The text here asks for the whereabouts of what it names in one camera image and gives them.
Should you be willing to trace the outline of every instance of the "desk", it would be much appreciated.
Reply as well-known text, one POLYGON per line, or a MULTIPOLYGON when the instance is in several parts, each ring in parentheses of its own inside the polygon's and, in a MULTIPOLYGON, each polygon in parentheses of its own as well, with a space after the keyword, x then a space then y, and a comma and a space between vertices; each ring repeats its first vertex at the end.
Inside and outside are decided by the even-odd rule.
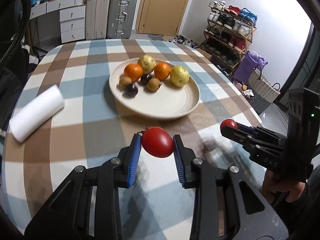
MULTIPOLYGON (((67 43, 49 51, 28 80, 16 105, 24 107, 57 84, 65 99, 23 144, 9 131, 3 157, 5 207, 23 231, 41 205, 77 165, 102 165, 130 144, 146 126, 180 134, 185 147, 220 168, 237 165, 255 185, 265 170, 249 160, 242 146, 222 137, 220 123, 233 118, 257 126, 260 118, 236 87, 201 53, 182 44, 145 40, 94 40, 67 43), (172 121, 138 116, 113 97, 112 70, 144 53, 173 65, 184 65, 201 91, 188 116, 172 121)), ((135 185, 119 189, 124 239, 189 239, 194 191, 182 188, 173 154, 158 159, 141 151, 135 185)))
POLYGON ((85 38, 85 5, 82 5, 83 2, 84 0, 50 0, 38 4, 31 8, 30 20, 60 10, 61 42, 83 40, 85 38))

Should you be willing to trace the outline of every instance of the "shelf clutter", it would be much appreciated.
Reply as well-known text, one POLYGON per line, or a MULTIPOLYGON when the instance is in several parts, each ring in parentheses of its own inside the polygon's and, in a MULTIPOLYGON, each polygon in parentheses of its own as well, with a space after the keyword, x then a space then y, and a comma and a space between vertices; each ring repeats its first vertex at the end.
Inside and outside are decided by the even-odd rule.
POLYGON ((204 51, 212 55, 213 61, 222 64, 227 76, 232 75, 253 40, 253 33, 258 17, 248 9, 226 8, 225 1, 209 4, 211 12, 208 26, 204 30, 205 41, 201 44, 204 51))

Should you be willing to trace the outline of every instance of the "plate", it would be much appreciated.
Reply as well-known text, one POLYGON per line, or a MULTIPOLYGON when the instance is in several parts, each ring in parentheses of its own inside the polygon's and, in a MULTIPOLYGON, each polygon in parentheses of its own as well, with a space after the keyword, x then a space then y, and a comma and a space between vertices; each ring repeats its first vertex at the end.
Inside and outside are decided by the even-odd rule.
POLYGON ((109 86, 112 94, 118 101, 132 111, 160 120, 176 119, 192 112, 200 100, 200 90, 192 77, 188 84, 182 88, 175 87, 168 77, 158 91, 150 92, 139 82, 135 82, 138 87, 138 94, 134 98, 127 98, 124 92, 117 88, 119 78, 123 74, 124 68, 128 64, 136 64, 139 58, 127 60, 117 66, 109 77, 109 86))

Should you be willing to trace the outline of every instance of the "human hand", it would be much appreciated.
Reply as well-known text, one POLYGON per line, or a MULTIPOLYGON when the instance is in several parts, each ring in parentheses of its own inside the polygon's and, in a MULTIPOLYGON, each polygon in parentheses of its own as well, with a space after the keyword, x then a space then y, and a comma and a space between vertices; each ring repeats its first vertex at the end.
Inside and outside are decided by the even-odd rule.
POLYGON ((270 170, 266 170, 264 175, 264 181, 262 183, 261 193, 269 203, 272 203, 275 199, 275 193, 288 192, 289 195, 285 199, 287 202, 292 203, 300 198, 305 183, 298 181, 297 179, 284 179, 280 182, 273 180, 274 173, 270 170))

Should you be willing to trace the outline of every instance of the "door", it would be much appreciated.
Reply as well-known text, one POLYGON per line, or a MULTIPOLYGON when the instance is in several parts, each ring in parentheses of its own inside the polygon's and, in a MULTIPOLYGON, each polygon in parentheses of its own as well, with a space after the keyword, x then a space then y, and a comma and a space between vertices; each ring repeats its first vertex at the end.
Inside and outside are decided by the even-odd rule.
POLYGON ((174 36, 187 0, 144 0, 138 33, 174 36))

